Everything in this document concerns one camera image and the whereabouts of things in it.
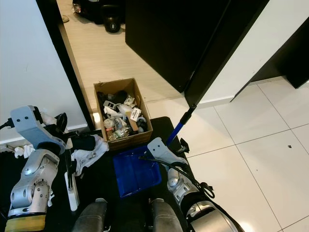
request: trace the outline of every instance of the beige floor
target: beige floor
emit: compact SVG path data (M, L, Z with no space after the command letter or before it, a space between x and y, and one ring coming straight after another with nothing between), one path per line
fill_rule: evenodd
M182 97L125 43L125 25L109 34L71 9L72 0L58 0L60 12L70 19L65 29L94 112L97 104L93 84L134 77L146 102Z

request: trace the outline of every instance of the black kettlebell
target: black kettlebell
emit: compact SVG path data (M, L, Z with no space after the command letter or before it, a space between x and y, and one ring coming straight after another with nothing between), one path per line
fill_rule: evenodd
M121 7L120 5L103 5L101 7L105 30L116 33L121 26Z

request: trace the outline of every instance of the blue pole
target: blue pole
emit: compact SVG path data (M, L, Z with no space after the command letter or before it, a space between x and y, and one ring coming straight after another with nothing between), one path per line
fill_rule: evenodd
M176 137L176 135L178 134L178 132L181 130L182 127L183 124L179 122L176 128L173 130L172 134L170 134L168 140L166 141L166 146L170 145L170 143L174 140L174 138Z
M166 141L166 146L169 146L170 143L174 140L178 132L181 130L181 128L184 126L184 124L187 123L187 121L191 118L191 115L193 111L195 110L197 106L193 104L190 109L184 113L183 117L180 119L180 122L176 126L176 128L173 130L172 134L170 134L168 140Z

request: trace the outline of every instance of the floor tile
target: floor tile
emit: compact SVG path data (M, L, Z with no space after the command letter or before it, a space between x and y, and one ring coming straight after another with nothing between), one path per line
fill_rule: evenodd
M236 144L289 129L257 85L215 109Z
M297 223L283 229L283 232L308 232L309 231L309 217L306 217Z
M295 89L287 80L259 84L290 128L309 123L309 88Z
M309 125L294 128L292 131L307 150L307 152L309 152Z
M309 155L291 130L237 147L283 228L309 215Z
M213 186L215 202L246 232L281 230L235 146L191 157L188 160L195 178Z
M151 118L168 116L175 127L189 109L185 98L147 103ZM187 141L188 157L233 145L233 141L213 107L196 109L178 138Z

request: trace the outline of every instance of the tile grout line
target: tile grout line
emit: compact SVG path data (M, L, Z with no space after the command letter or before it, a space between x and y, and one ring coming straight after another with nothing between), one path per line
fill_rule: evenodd
M270 206L270 204L269 204L269 202L268 202L268 200L267 200L267 198L266 198L265 194L263 193L263 191L262 191L262 189L261 189L261 187L260 187L259 183L257 182L256 178L254 177L254 175L253 175L253 173L252 173L251 169L249 168L249 166L248 166L248 164L247 164L246 160L245 160L245 159L244 159L244 157L242 156L242 154L241 154L240 150L238 149L237 145L236 145L236 148L237 148L238 152L240 153L240 155L241 155L241 157L242 157L243 161L245 162L245 164L246 164L247 168L249 169L249 171L250 171L250 173L251 173L252 177L254 178L254 180L255 180L255 182L256 182L256 184L257 184L257 186L258 186L258 187L259 187L259 189L261 190L261 193L263 194L263 196L264 196L264 198L265 198L265 200L266 200L266 202L267 202L267 204L268 204L268 206L269 206L270 210L272 211L273 215L275 216L275 219L277 220L277 222L278 222L278 224L279 224L279 226L280 226L281 230L283 230L283 228L282 228L282 226L281 226L281 224L280 224L280 222L279 222L278 218L277 218L277 217L276 217L276 215L275 215L275 212L274 212L274 211L273 211L273 209L271 208L271 206Z
M309 155L309 152L305 149L304 145L300 142L300 140L298 139L298 137L294 134L294 131L291 130L291 132L293 133L293 135L295 136L295 138L299 141L299 143L301 144L301 146L304 148L304 150L307 152L307 154Z
M298 126L298 127L293 127L293 128L291 128L291 130L296 129L296 128L299 128L299 127L303 127L303 126L306 126L306 125L309 125L309 123L304 124L304 125L301 125L301 126Z
M273 105L273 103L269 100L270 104L275 108L275 110L277 111L277 113L280 115L280 117L283 119L283 121L285 122L285 124L288 126L288 128L290 128L290 126L286 123L286 121L284 120L284 118L281 116L281 114L279 113L279 111L276 109L276 107ZM299 143L302 145L302 147L304 148L304 150L307 152L307 154L309 155L309 152L305 149L304 145L300 142L300 140L298 139L298 137L294 134L293 130L290 128L291 132L293 133L293 135L296 137L296 139L299 141Z
M268 136L271 136L271 135L274 135L274 134L279 134L279 133L282 133L282 132L285 132L285 131L291 131L291 129L286 129L284 131L282 130L282 131L279 131L279 132L276 132L276 133L273 133L273 134L264 135L262 137L258 137L256 139L251 139L251 140L248 140L248 141L244 141L244 142L241 142L241 143L238 143L238 144L235 144L235 145L244 144L246 142L251 142L251 141L257 140L257 139L262 139L262 138L265 138L265 137L268 137Z
M216 107L213 106L213 108L214 108L215 112L217 113L217 116L220 118L220 121L221 121L222 124L224 125L224 128L226 129L226 131L227 131L228 135L230 136L231 140L233 141L234 145L236 145L236 143L235 143L234 139L232 138L230 132L229 132L228 129L226 128L226 126L225 126L224 122L222 121L222 119L221 119L219 113L217 112Z
M219 117L219 118L220 118L220 120L222 121L222 119L221 119L220 115L218 114L218 112L217 112L217 110L216 110L216 108L215 108L215 107L214 107L214 110L216 111L216 113L217 113L218 117ZM266 200L266 202L267 202L267 204L268 204L268 206L269 206L270 210L272 211L273 215L275 216L275 219L277 220L277 222L278 222L278 224L279 224L279 226L280 226L280 228L281 228L281 230L282 230L282 226L281 226L281 224L279 223L279 221L278 221L278 219L277 219L277 217L276 217L276 215L275 215L275 213L274 213L273 209L271 208L271 206L270 206L270 204L269 204L269 202L268 202L268 200L267 200L267 198L266 198L265 194L263 193L263 191L262 191L262 189L261 189L260 185L257 183L257 180L256 180L256 178L254 177L254 175L253 175L253 173L252 173L251 169L249 168L249 166L248 166L247 162L245 161L244 157L242 156L242 154L241 154L240 150L238 149L237 144L235 144L235 147L236 147L237 151L240 153L240 156L242 157L243 161L245 162L245 164L246 164L247 168L249 169L249 172L251 173L251 175L252 175L252 177L254 178L254 180L255 180L256 184L258 185L258 187L259 187L260 191L262 192L262 194L263 194L263 196L264 196L264 198L265 198L265 200Z
M285 122L285 124L288 126L288 128L290 128L290 126L286 123L286 121L284 120L284 118L282 117L282 115L279 113L279 111L277 110L277 108L274 106L274 104L270 101L270 99L267 97L267 95L263 92L263 90L259 87L259 85L257 85L258 88L262 91L262 93L264 94L264 96L267 98L267 100L270 102L270 104L272 105L272 107L274 107L274 109L277 111L277 113L280 115L280 117L282 118L282 120Z
M204 155L204 154L207 154L207 153L210 153L210 152L213 152L213 151L221 150L221 149L224 149L224 148L228 148L228 147L230 147L230 146L225 146L225 147L218 148L218 149L215 149L215 150L211 150L211 151L207 151L207 152L199 153L199 154L196 154L196 155L193 155L193 156L189 156L189 157L187 157L187 159L189 159L189 158L191 158L191 157L195 157L195 156Z
M283 230L286 229L286 228L288 228L288 227L290 227L290 226L293 226L294 224L300 222L301 220L304 220L304 219L307 218L307 217L309 217L309 215L308 215L308 216L305 216L305 217L303 217L303 218L301 218L300 220L298 220L298 221L292 223L291 225L288 225L288 226L284 227Z

